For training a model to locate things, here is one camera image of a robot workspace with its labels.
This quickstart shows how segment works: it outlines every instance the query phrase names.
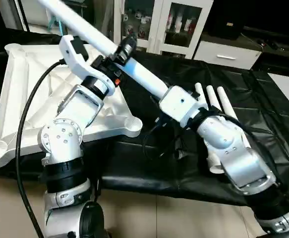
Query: white wall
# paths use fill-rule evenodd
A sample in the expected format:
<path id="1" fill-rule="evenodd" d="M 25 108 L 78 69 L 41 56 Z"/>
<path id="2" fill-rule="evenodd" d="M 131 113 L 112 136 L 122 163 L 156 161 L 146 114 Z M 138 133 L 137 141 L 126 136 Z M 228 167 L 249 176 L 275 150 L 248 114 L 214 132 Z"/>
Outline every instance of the white wall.
<path id="1" fill-rule="evenodd" d="M 17 29 L 9 0 L 0 0 L 0 12 L 7 28 Z"/>

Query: white plastic tray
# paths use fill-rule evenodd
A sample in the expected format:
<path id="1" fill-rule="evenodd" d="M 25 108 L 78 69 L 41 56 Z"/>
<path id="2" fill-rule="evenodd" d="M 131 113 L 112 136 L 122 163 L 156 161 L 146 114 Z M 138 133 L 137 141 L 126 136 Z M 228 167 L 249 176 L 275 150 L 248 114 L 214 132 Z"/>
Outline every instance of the white plastic tray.
<path id="1" fill-rule="evenodd" d="M 100 53 L 85 45 L 91 63 Z M 0 167 L 15 157 L 16 132 L 25 103 L 43 72 L 62 58 L 57 45 L 21 46 L 9 44 L 9 54 L 0 96 Z M 21 141 L 21 155 L 40 152 L 40 128 L 56 116 L 64 96 L 81 80 L 66 65 L 56 67 L 38 89 L 27 114 Z M 124 134 L 139 135 L 142 121 L 134 117 L 119 87 L 104 99 L 104 106 L 92 125 L 84 131 L 83 141 Z"/>

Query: table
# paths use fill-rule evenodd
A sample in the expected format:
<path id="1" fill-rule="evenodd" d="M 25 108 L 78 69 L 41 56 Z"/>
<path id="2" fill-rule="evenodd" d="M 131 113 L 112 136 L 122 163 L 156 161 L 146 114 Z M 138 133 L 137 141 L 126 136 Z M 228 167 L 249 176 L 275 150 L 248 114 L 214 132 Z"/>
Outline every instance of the table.
<path id="1" fill-rule="evenodd" d="M 7 61 L 6 44 L 57 44 L 59 40 L 54 35 L 0 30 L 0 89 Z M 289 100 L 267 73 L 141 52 L 134 57 L 163 81 L 186 90 L 192 90 L 196 82 L 223 86 L 239 120 L 251 128 L 272 154 L 274 161 L 267 162 L 289 183 Z M 84 160 L 90 179 L 101 177 L 102 186 L 109 189 L 246 205 L 227 178 L 209 173 L 205 147 L 196 142 L 190 131 L 183 136 L 189 156 L 181 160 L 172 154 L 152 161 L 146 159 L 142 139 L 154 125 L 159 111 L 149 93 L 127 76 L 121 89 L 132 114 L 143 121 L 143 130 L 137 138 L 118 136 L 86 143 Z M 176 129 L 169 125 L 154 133 L 148 140 L 149 153 L 164 148 Z M 24 156 L 21 167 L 25 179 L 40 179 L 43 156 L 42 153 Z M 2 176 L 15 178 L 13 161 L 0 169 Z"/>

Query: floor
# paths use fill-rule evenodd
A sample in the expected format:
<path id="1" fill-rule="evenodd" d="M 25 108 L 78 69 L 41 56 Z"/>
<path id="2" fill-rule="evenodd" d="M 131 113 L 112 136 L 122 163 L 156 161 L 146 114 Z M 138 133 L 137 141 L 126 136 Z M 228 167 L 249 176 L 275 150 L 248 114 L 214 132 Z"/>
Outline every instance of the floor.
<path id="1" fill-rule="evenodd" d="M 25 188 L 43 221 L 43 184 Z M 255 238 L 264 232 L 247 207 L 104 190 L 99 200 L 114 238 Z M 0 237 L 35 238 L 16 181 L 0 178 Z"/>

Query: black cable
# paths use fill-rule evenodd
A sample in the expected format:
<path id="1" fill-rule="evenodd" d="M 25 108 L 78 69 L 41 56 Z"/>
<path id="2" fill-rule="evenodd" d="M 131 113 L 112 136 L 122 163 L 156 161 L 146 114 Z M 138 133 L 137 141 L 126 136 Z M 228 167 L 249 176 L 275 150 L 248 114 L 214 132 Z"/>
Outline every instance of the black cable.
<path id="1" fill-rule="evenodd" d="M 145 135 L 144 138 L 143 138 L 143 142 L 142 142 L 142 152 L 143 152 L 144 156 L 145 156 L 148 160 L 153 160 L 153 159 L 152 159 L 152 158 L 147 154 L 147 152 L 146 152 L 146 143 L 147 143 L 147 141 L 148 141 L 149 136 L 150 136 L 157 128 L 159 128 L 160 126 L 162 126 L 162 125 L 160 125 L 159 123 L 155 124 L 155 126 L 152 127 L 152 128 L 148 131 L 148 133 L 146 133 L 146 135 Z"/>
<path id="2" fill-rule="evenodd" d="M 44 78 L 58 65 L 61 64 L 65 64 L 65 61 L 63 59 L 61 59 L 60 61 L 54 63 L 51 67 L 49 67 L 40 77 L 39 81 L 37 81 L 37 83 L 35 84 L 29 99 L 27 100 L 21 119 L 20 119 L 20 124 L 19 124 L 19 128 L 17 131 L 17 136 L 16 136 L 16 148 L 15 148 L 15 170 L 16 170 L 16 179 L 17 179 L 17 185 L 20 191 L 20 195 L 21 198 L 23 200 L 24 206 L 26 208 L 27 213 L 29 214 L 32 224 L 35 228 L 35 231 L 37 233 L 37 236 L 39 238 L 44 238 L 43 233 L 41 231 L 41 228 L 35 218 L 35 215 L 33 213 L 33 210 L 31 208 L 31 205 L 29 203 L 29 200 L 27 198 L 26 192 L 24 190 L 23 187 L 23 182 L 22 182 L 22 178 L 21 178 L 21 171 L 20 171 L 20 151 L 21 151 L 21 138 L 22 138 L 22 131 L 23 131 L 23 127 L 24 127 L 24 123 L 25 123 L 25 118 L 27 115 L 27 112 L 29 111 L 31 102 L 34 98 L 34 95 L 36 93 L 36 91 L 38 90 L 38 88 L 40 87 L 41 83 L 43 82 Z"/>
<path id="3" fill-rule="evenodd" d="M 166 146 L 166 148 L 163 150 L 163 152 L 157 157 L 157 158 L 160 158 L 162 157 L 166 152 L 169 151 L 169 149 L 172 147 L 173 143 L 178 140 L 180 137 L 183 136 L 183 134 L 185 133 L 185 131 L 192 125 L 193 121 L 189 121 L 187 123 L 187 125 L 185 127 L 183 127 L 181 130 L 180 130 L 180 133 L 175 136 L 173 138 L 173 140 Z M 143 139 L 143 142 L 142 142 L 142 152 L 144 154 L 144 156 L 149 159 L 149 160 L 153 160 L 153 158 L 151 158 L 148 154 L 147 154 L 147 151 L 146 151 L 146 143 L 147 143 L 147 140 L 148 140 L 148 137 L 157 129 L 159 128 L 160 126 L 162 126 L 161 123 L 157 122 L 155 124 L 155 126 L 153 128 L 151 128 L 148 133 L 144 136 L 144 139 Z"/>
<path id="4" fill-rule="evenodd" d="M 22 18 L 23 18 L 23 21 L 24 21 L 24 25 L 25 25 L 26 31 L 30 32 L 29 24 L 27 22 L 27 19 L 26 19 L 26 16 L 25 16 L 25 12 L 24 12 L 24 9 L 23 9 L 23 4 L 22 4 L 21 0 L 17 0 L 17 2 L 19 4 L 20 10 L 21 10 L 21 15 L 22 15 Z"/>
<path id="5" fill-rule="evenodd" d="M 265 147 L 259 140 L 258 138 L 247 128 L 245 127 L 243 124 L 241 124 L 236 118 L 233 118 L 231 116 L 228 116 L 224 113 L 218 113 L 218 116 L 224 117 L 226 120 L 231 121 L 233 124 L 239 126 L 247 135 L 250 136 L 250 138 L 253 140 L 253 142 L 258 146 L 258 148 L 260 149 L 261 153 L 264 154 L 264 157 L 266 157 L 267 159 L 269 159 L 269 162 L 272 163 L 272 165 L 274 166 L 274 168 L 276 168 L 276 164 L 275 161 L 270 153 L 270 151 L 268 150 L 267 147 Z M 277 173 L 276 169 L 274 170 L 274 173 L 276 175 L 276 177 L 278 179 L 280 179 L 279 174 Z"/>

